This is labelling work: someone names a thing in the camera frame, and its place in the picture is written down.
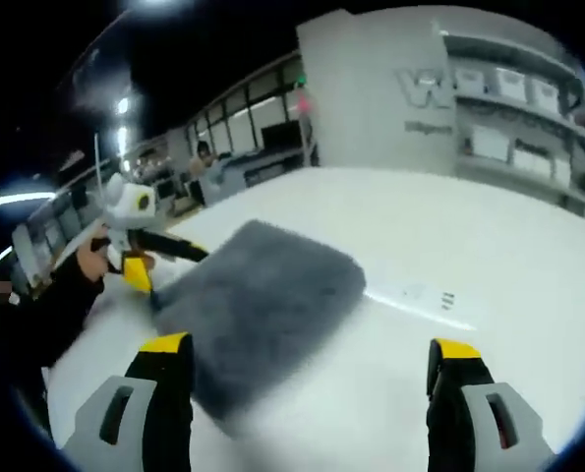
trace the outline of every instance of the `shelf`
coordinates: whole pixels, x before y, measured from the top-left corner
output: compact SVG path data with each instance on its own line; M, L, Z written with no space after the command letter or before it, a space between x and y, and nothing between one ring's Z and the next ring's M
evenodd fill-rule
M515 179L530 184L535 184L536 186L539 186L542 189L557 192L562 195L567 195L568 197L572 197L573 199L578 200L585 204L585 195L583 195L581 192L574 189L566 188L556 180L546 179L544 177L532 174L525 170L516 169L512 165L505 162L477 155L474 156L461 155L458 158L458 165L462 167L486 170L489 172L502 174L508 177L513 177Z
M566 120L560 115L555 115L554 113L550 113L547 110L543 110L539 107L529 105L528 103L524 103L519 100L504 98L503 96L491 95L488 93L468 93L459 90L456 91L455 96L456 99L484 101L486 103L491 103L499 106L506 106L508 108L513 108L515 110L528 113L530 115L538 116L540 118L543 118L544 120L548 120L551 123L554 123L556 125L559 125L563 128L570 130L572 133L576 134L576 136L585 138L585 128L583 128L582 126L578 126Z
M520 69L521 72L543 75L559 83L574 81L577 88L582 90L580 78L572 67L530 46L500 37L476 34L442 31L441 35L450 56L506 64Z

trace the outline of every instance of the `gray towel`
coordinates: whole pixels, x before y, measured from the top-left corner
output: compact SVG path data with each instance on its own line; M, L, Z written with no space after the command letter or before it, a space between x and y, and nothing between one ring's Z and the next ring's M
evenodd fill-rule
M161 334L194 337L194 398L213 418L245 408L288 377L360 300L347 255L250 221L158 293Z

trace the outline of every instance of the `dark ceiling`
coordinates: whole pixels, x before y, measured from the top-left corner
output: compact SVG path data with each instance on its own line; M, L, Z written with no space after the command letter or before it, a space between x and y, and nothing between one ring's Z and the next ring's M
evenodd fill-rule
M298 23L338 6L364 11L405 4L172 1L178 8L169 14L134 10L128 22L119 25L132 79L146 96L142 126L147 135L184 121L247 73L294 48ZM518 0L470 5L526 20L585 55L585 10L578 2L574 8ZM85 126L64 119L62 99L54 90L88 45L127 6L120 0L0 3L0 178L14 172L33 173L54 160L63 161L67 147L88 139ZM88 121L86 125L98 126Z

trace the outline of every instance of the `white table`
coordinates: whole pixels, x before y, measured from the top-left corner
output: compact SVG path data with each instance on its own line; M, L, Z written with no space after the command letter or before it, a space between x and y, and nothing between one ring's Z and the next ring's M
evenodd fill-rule
M365 269L370 296L312 362L239 420L240 439L222 435L195 405L194 471L425 470L425 377L435 336L477 347L494 378L509 382L542 416L555 451L583 422L581 218L455 179L303 169L171 231L214 250L252 218L352 255ZM171 278L188 265L160 265L154 276ZM406 282L451 290L463 308L445 319L394 308L395 287ZM50 374L58 444L71 435L85 399L109 375L123 374L154 335L146 304L119 280L111 283L107 305Z

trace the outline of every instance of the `person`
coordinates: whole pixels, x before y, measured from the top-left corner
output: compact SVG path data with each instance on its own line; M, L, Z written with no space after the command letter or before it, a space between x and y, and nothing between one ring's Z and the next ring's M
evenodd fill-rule
M206 141L198 141L196 152L187 167L193 179L201 177L217 161L217 155L211 152Z
M18 306L2 303L10 283L0 280L0 401L25 405L18 414L8 411L6 416L17 427L39 426L49 435L41 368L51 367L80 335L93 302L104 289L107 248L91 250L92 239L104 237L102 226L54 270L53 282L35 300ZM34 425L23 421L24 413L34 419ZM5 438L8 433L2 431L3 426L0 419Z
M190 178L192 182L189 184L190 196L200 205L205 204L205 196L203 195L203 188L201 183L198 181L200 177L205 174L206 170L209 169L217 161L217 155L211 153L209 144L206 141L199 141L197 147L197 155L192 157L187 169L190 172Z

